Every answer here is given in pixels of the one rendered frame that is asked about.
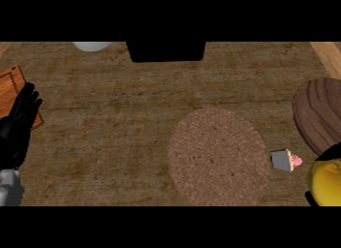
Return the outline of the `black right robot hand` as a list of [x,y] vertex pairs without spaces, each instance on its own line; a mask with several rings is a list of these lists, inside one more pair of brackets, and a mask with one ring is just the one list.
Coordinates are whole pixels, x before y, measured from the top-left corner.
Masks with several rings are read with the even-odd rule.
[[[341,142],[333,144],[324,151],[322,153],[318,155],[318,157],[315,158],[315,161],[327,161],[327,160],[333,160],[337,159],[341,160]],[[315,203],[315,200],[312,198],[311,192],[309,190],[305,193],[305,198],[306,201],[309,203],[311,206],[318,206]]]

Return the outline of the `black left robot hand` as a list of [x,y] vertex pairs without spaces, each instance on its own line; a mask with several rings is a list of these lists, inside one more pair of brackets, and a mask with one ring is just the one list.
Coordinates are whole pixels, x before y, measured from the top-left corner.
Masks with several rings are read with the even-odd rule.
[[26,82],[8,115],[0,118],[0,171],[16,170],[25,161],[29,130],[41,105],[33,84]]

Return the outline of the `yellow lemon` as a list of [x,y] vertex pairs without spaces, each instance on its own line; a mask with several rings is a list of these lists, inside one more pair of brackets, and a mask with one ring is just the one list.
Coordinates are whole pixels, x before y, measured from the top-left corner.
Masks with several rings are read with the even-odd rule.
[[341,206],[341,160],[312,163],[308,185],[318,206]]

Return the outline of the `brown wooden bowl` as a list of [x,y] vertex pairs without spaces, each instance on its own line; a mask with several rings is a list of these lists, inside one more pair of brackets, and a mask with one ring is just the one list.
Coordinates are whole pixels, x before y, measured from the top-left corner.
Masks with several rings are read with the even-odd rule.
[[291,114],[303,142],[319,155],[341,141],[341,79],[321,77],[299,86]]

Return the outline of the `brown woven oval placemat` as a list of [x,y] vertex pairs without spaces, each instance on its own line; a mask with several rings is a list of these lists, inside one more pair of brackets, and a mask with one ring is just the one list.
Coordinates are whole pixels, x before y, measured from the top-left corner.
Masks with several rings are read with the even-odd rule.
[[243,116],[200,108],[178,121],[169,136],[169,177],[190,204],[255,205],[268,185],[268,153]]

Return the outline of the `pink frosted cupcake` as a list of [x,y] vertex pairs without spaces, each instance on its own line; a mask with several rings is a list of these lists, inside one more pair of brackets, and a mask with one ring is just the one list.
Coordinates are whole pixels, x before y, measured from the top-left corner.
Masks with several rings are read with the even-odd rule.
[[288,149],[280,149],[269,152],[271,167],[277,170],[291,172],[302,165],[302,159]]

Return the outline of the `orange wooden cutting board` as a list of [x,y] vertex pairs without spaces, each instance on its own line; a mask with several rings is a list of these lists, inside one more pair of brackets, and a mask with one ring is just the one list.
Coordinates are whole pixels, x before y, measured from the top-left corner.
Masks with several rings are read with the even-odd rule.
[[17,65],[0,72],[0,118],[8,115],[16,96],[25,85],[25,77]]

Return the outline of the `white rounded object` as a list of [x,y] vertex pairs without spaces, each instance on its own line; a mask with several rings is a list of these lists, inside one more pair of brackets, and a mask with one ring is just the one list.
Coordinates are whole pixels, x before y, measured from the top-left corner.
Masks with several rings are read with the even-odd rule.
[[94,52],[106,48],[112,42],[73,42],[73,46],[85,52]]

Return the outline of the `black appliance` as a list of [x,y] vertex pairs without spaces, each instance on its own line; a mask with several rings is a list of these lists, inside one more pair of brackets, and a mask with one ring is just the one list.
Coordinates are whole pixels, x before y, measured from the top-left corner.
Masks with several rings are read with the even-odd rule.
[[199,61],[203,59],[204,42],[126,42],[134,63]]

